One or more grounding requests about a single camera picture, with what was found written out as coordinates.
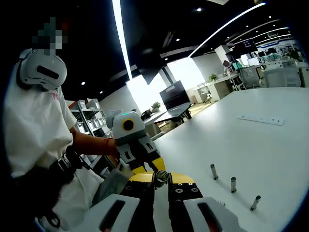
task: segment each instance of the metal pin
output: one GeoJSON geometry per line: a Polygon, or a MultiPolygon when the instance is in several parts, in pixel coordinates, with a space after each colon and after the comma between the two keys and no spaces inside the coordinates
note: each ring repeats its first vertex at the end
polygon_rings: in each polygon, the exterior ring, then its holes
{"type": "Polygon", "coordinates": [[[211,164],[211,172],[212,172],[212,175],[213,175],[213,179],[214,180],[218,179],[218,175],[217,175],[217,172],[216,172],[216,168],[214,167],[214,164],[211,164]]]}
{"type": "Polygon", "coordinates": [[[231,178],[231,193],[236,192],[236,177],[231,178]]]}
{"type": "Polygon", "coordinates": [[[252,204],[251,207],[250,207],[250,210],[251,210],[251,211],[253,211],[253,210],[256,209],[256,205],[259,203],[260,200],[261,200],[261,196],[260,196],[260,195],[256,196],[256,198],[255,198],[253,204],[252,204]]]}

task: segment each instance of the table surface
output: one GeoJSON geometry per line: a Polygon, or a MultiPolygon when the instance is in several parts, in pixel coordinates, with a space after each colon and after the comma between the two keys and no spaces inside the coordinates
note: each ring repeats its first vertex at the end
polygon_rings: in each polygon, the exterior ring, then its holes
{"type": "MultiPolygon", "coordinates": [[[[169,172],[195,179],[204,196],[226,203],[249,232],[281,231],[309,187],[309,89],[260,88],[229,94],[155,144],[169,172]],[[283,126],[236,119],[239,114],[284,118],[283,126]],[[210,165],[215,164],[218,180],[210,165]],[[230,193],[231,177],[237,192],[230,193]],[[255,197],[261,201],[253,212],[255,197]]],[[[167,186],[155,193],[157,231],[171,230],[167,186]]]]}
{"type": "Polygon", "coordinates": [[[145,125],[151,125],[154,121],[156,121],[160,116],[162,116],[166,110],[155,112],[154,114],[151,114],[150,118],[146,119],[144,121],[145,125]]]}
{"type": "Polygon", "coordinates": [[[183,114],[187,109],[191,106],[190,102],[178,105],[169,109],[165,114],[163,114],[160,118],[158,118],[154,123],[164,122],[167,120],[171,120],[172,118],[179,117],[183,114]]]}
{"type": "Polygon", "coordinates": [[[211,85],[211,84],[217,84],[217,83],[220,83],[220,82],[223,82],[223,81],[227,81],[227,80],[231,80],[231,79],[234,79],[235,77],[239,76],[239,73],[236,73],[236,74],[232,74],[230,76],[225,76],[223,78],[220,78],[218,80],[215,80],[215,81],[212,81],[212,82],[208,82],[206,84],[206,86],[208,85],[211,85]]]}

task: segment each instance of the metal spring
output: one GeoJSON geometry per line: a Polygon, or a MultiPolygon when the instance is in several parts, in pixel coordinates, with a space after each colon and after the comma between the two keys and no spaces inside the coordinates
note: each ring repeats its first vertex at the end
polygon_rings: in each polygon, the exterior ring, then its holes
{"type": "Polygon", "coordinates": [[[160,188],[169,180],[169,174],[166,171],[160,170],[155,174],[155,178],[155,186],[160,188]]]}

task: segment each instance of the vr headset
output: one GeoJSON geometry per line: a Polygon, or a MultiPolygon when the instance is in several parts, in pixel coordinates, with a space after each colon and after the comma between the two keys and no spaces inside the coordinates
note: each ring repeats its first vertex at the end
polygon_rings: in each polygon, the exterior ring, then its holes
{"type": "Polygon", "coordinates": [[[44,55],[26,49],[19,56],[17,84],[23,89],[41,86],[42,91],[55,91],[66,80],[67,67],[58,56],[44,55]]]}

